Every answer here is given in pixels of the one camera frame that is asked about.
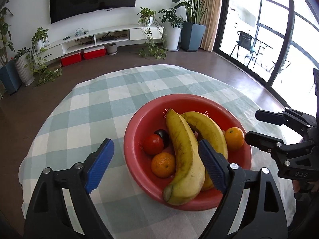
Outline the person's right hand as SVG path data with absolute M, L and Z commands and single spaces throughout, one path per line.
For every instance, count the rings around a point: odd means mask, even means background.
M 304 194 L 311 192 L 314 185 L 305 181 L 292 181 L 292 187 L 294 190 L 294 198 L 300 201 Z

